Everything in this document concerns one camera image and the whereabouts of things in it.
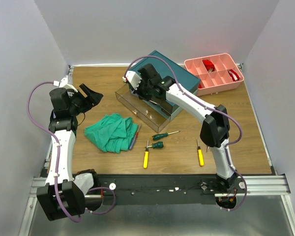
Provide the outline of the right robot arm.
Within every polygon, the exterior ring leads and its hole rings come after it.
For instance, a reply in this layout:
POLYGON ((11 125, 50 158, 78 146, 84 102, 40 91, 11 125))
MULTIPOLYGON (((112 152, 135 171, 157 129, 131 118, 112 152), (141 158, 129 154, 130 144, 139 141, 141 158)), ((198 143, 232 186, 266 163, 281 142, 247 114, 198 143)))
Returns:
POLYGON ((226 193, 234 187, 237 177, 229 149, 229 115, 224 106, 204 102, 177 80, 175 75, 161 77, 152 64, 138 71, 127 71, 123 80, 140 99, 158 98, 173 102, 193 115, 202 125, 200 139, 211 148, 216 165, 216 187, 226 193))

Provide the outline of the green stubby screwdriver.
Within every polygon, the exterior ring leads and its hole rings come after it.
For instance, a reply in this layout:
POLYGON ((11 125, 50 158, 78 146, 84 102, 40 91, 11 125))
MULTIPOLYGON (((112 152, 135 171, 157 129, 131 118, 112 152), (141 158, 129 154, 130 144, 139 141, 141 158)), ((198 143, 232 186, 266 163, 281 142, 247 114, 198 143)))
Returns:
POLYGON ((160 149, 164 147, 164 143, 162 141, 153 143, 151 145, 147 145, 146 148, 160 149))

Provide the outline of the green long screwdriver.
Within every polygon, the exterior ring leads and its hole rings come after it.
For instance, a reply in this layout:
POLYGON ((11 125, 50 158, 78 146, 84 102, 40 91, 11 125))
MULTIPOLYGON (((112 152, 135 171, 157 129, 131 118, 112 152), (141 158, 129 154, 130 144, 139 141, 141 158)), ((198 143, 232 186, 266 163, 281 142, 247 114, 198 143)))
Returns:
POLYGON ((170 132, 170 133, 161 133, 161 134, 155 134, 152 136, 152 140, 156 141, 156 140, 160 140, 162 138, 168 137, 169 135, 175 134, 175 133, 179 133, 180 131, 175 131, 175 132, 170 132))

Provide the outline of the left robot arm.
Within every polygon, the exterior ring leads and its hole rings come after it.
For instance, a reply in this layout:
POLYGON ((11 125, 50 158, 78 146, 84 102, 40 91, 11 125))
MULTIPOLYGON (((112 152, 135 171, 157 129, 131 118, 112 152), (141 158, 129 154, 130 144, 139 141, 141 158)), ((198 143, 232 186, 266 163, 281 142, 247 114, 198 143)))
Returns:
POLYGON ((68 217, 78 222, 85 212, 86 194, 94 194, 99 189, 95 170, 75 175, 72 172, 77 116, 91 110, 103 98, 103 94, 92 91, 85 84, 79 87, 64 85, 49 93, 53 105, 48 126, 52 157, 45 185, 37 190, 37 199, 50 221, 68 217))

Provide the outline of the clear drawer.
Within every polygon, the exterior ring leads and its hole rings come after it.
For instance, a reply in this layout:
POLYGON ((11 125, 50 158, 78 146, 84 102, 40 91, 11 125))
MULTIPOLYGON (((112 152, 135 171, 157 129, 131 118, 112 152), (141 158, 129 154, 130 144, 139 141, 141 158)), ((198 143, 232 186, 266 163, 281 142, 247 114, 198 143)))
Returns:
POLYGON ((115 95, 120 103, 157 133, 161 132, 174 119, 160 106, 140 100, 131 92, 128 85, 115 91, 115 95))

